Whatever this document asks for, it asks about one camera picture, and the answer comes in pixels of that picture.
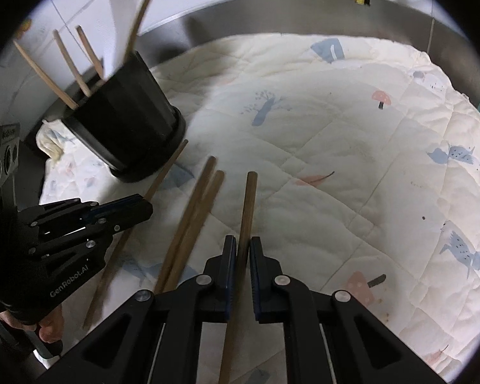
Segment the person's left hand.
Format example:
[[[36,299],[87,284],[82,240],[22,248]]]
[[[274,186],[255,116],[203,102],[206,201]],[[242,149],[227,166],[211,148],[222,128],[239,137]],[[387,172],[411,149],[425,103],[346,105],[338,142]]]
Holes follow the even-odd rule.
[[[3,321],[14,329],[33,332],[39,330],[40,340],[46,343],[54,343],[55,341],[61,340],[65,326],[65,319],[63,317],[61,305],[56,307],[45,318],[34,325],[20,323],[8,311],[0,313],[0,321]]]

